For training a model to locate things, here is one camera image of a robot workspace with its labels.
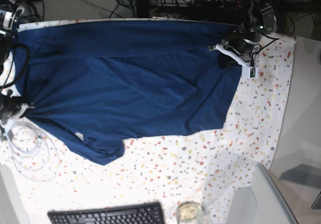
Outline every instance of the confetti pattern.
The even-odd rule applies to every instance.
[[[22,29],[82,21],[25,24]],[[234,192],[251,184],[255,165],[270,168],[289,91],[295,38],[280,40],[260,56],[259,78],[240,79],[224,128],[192,136],[125,140],[124,157],[98,166],[70,152],[52,137],[60,157],[57,176],[34,182],[19,175],[8,144],[0,144],[0,164],[14,171],[27,212],[102,208],[159,200],[167,224],[176,223],[180,203],[196,201],[205,209],[205,223],[224,223]],[[262,39],[264,46],[269,39]],[[5,72],[10,67],[5,63]],[[55,156],[49,164],[55,165]]]

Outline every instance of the navy blue cloth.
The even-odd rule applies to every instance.
[[[31,59],[16,86],[35,106],[26,117],[101,165],[123,155],[124,139],[222,128],[241,68],[220,69],[209,46],[229,28],[111,21],[20,32]],[[25,56],[17,50],[17,73]]]

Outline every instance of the keyboard key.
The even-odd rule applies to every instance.
[[[118,210],[113,212],[107,212],[107,216],[109,215],[126,215],[126,214],[134,214],[137,213],[136,209],[129,209],[129,210]]]
[[[94,218],[94,217],[84,218],[84,222],[87,222],[87,221],[96,221],[96,218]]]

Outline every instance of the table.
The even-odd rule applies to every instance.
[[[32,23],[22,25],[21,30],[85,21],[88,20]],[[51,136],[59,159],[54,155],[50,158],[51,173],[46,175],[57,171],[57,176],[47,182],[31,181],[20,175],[8,144],[1,143],[0,164],[13,170],[31,223],[49,223],[46,213],[53,209],[102,208],[155,200],[162,203],[167,224],[176,223],[176,208],[188,200],[202,203],[205,223],[224,223],[234,192],[250,186],[257,163],[271,166],[277,146],[295,38],[272,36],[280,40],[260,53],[258,79],[240,79],[221,130],[187,137],[125,140],[124,156],[106,166],[70,152]],[[269,41],[264,38],[261,44]],[[10,59],[5,63],[5,72],[9,66]]]

